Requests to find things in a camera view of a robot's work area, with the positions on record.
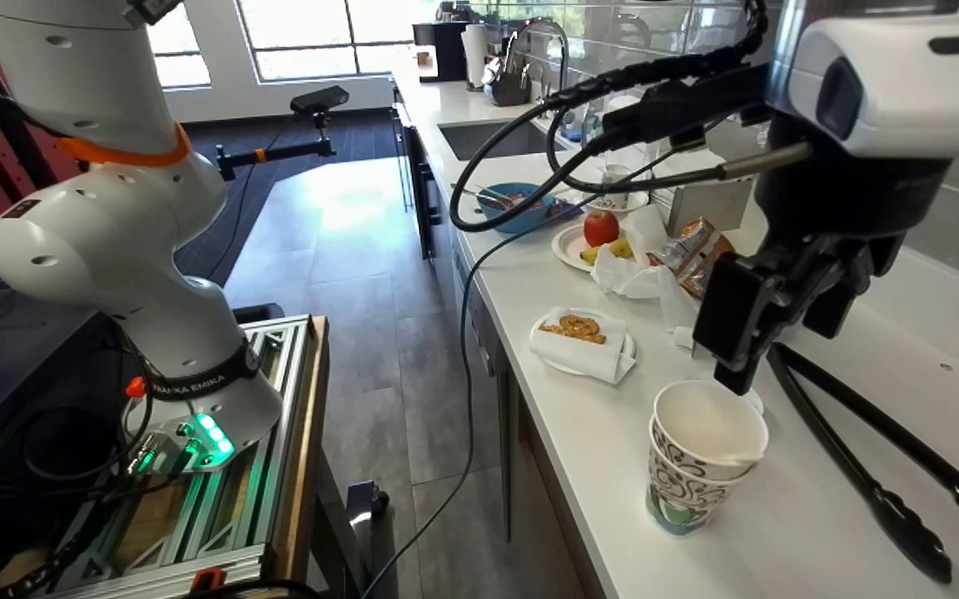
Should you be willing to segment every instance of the white wall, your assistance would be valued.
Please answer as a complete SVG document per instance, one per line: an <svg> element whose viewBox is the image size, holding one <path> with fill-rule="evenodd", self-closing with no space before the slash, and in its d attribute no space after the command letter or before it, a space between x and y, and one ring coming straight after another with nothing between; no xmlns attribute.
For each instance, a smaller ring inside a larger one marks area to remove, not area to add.
<svg viewBox="0 0 959 599"><path fill-rule="evenodd" d="M327 84L339 84L348 92L345 111L392 102L389 75L261 84L237 0L185 0L185 15L211 67L211 87L165 88L170 112L178 123L284 116L291 112L291 95Z"/></svg>

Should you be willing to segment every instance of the black tongs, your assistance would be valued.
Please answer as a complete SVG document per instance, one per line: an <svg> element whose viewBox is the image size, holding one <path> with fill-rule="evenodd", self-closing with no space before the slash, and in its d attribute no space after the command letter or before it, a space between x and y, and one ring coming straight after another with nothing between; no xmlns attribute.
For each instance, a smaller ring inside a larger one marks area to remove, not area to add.
<svg viewBox="0 0 959 599"><path fill-rule="evenodd" d="M922 440L914 440L906 426L899 426L893 414L876 410L864 396L859 396L856 390L848 390L843 380L820 370L806 356L792 353L789 345L776 341L769 348L769 361L789 402L798 410L811 436L836 458L836 467L846 473L856 493L870 503L886 537L906 552L906 559L914 569L922 569L934 581L953 581L953 563L942 548L942 539L933 530L924 530L922 520L897 493L881 490L879 480L870 477L870 468L840 440L840 431L823 418L809 391L798 385L796 372L816 382L833 400L840 400L848 413L856 413L876 431L881 431L893 447L899 447L912 463L920 463L934 483L942 483L953 493L957 505L959 505L959 468L947 463L934 450L930 450Z"/></svg>

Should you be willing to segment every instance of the gray floor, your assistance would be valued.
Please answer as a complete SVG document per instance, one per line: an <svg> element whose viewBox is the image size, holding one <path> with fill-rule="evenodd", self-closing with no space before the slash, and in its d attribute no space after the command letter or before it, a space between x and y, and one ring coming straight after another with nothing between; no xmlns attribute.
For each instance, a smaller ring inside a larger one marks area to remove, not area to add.
<svg viewBox="0 0 959 599"><path fill-rule="evenodd" d="M376 480L392 497L397 546L438 505L465 458L445 274L419 259L400 164L365 159L284 178L225 285L237 305L281 302L285 314L329 315L327 456L339 485ZM519 530L513 546L501 539L493 385L485 376L475 382L475 468L400 563L397 596L584 596L525 452Z"/></svg>

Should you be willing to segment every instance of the kitchen counter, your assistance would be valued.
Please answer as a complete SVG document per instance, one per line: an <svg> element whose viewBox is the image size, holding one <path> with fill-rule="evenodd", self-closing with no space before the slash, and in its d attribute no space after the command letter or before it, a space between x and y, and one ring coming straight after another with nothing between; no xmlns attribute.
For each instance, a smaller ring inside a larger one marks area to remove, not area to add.
<svg viewBox="0 0 959 599"><path fill-rule="evenodd" d="M419 87L414 75L400 75L400 92L445 200L464 164L445 145L438 123L489 123L519 112L519 107L485 107L489 98L464 84ZM706 159L675 156L666 168ZM539 183L545 173L541 156L501 156L483 164L468 188L499 178ZM740 249L759 231L761 217L749 209L736 231ZM499 238L499 231L457 236L465 261ZM879 532L769 370L757 380L773 428L766 463L733 493L716 523L692 537L664 532L641 499L650 407L659 385L706 376L713 366L671 341L671 326L655 302L604 297L589 276L553 256L550 238L553 231L535 231L499 249L480 270L480 297L606 596L959 596L959 510L953 497L852 414L826 410L872 477L942 537L953 556L953 586L942 590ZM621 385L565 376L525 348L528 326L555 302L596 305L628 324L638 366ZM789 341L872 396L959 467L957 270L906 249L893 276L856 302L840 339L792 334Z"/></svg>

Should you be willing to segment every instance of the white plate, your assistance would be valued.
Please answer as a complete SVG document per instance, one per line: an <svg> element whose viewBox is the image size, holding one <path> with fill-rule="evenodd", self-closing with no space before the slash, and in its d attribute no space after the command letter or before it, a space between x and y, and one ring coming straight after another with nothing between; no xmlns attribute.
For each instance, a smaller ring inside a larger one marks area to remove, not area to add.
<svg viewBox="0 0 959 599"><path fill-rule="evenodd" d="M599 320L599 324L615 324L615 326L621 326L618 320L611 320L611 315L606 315L606 314L599 314L599 309L569 305L569 314L579 314L579 315L589 315L589 320ZM559 370L559 372L585 376L585 372L569 370L569 366L564 366L564 361L555 361L555 358L545 358L545 356L539 356L539 353L531 353L531 356L541 358L541 361L550 361L550 366ZM621 382L621 376L625 376L636 361L638 361L638 356L636 356L636 337L625 328L625 334L621 334L621 345L618 345L618 372L615 372L615 382Z"/></svg>
<svg viewBox="0 0 959 599"><path fill-rule="evenodd" d="M579 259L579 254L585 249L585 238L584 238L579 223L564 227L564 228L553 236L550 249L553 249L569 270L589 274L589 261Z"/></svg>

